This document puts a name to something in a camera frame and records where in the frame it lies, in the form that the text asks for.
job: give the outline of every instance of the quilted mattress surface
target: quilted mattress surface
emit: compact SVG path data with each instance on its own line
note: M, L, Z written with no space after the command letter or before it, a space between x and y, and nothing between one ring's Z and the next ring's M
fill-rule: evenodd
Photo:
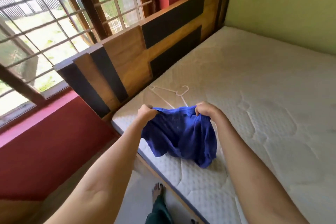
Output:
M311 224L336 220L336 57L224 27L151 86L208 101L280 180ZM184 106L174 92L147 87L113 116L125 131L142 104ZM139 149L209 223L246 224L218 143L207 169Z

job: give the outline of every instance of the green pants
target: green pants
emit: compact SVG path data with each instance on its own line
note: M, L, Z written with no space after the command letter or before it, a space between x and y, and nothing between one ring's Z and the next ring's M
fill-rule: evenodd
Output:
M145 224L173 224L162 195L155 200L152 213L147 216Z

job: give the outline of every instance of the green wall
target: green wall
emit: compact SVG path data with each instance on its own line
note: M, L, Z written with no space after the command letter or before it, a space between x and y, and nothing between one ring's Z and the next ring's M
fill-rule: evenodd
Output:
M230 0L225 24L336 55L336 0Z

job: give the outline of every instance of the clothing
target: clothing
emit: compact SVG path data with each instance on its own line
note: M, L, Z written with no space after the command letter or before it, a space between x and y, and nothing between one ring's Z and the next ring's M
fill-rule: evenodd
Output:
M216 158L216 134L210 117L196 116L195 106L177 109L154 108L159 111L142 130L155 157L167 152L183 159L191 159L202 168Z
M147 216L145 224L173 224L162 194L156 198L152 213Z

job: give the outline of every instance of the white tile floor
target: white tile floor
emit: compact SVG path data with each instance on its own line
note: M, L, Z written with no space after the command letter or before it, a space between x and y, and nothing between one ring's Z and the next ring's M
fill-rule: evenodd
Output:
M56 191L51 193L43 202L40 211L25 224L43 224L61 206L88 168L108 147L109 145L97 153ZM147 215L152 211L152 189L158 182L161 181L154 177L144 164L136 160L115 224L145 223ZM191 222L191 214L173 196L172 192L166 191L165 201L174 224L189 224Z

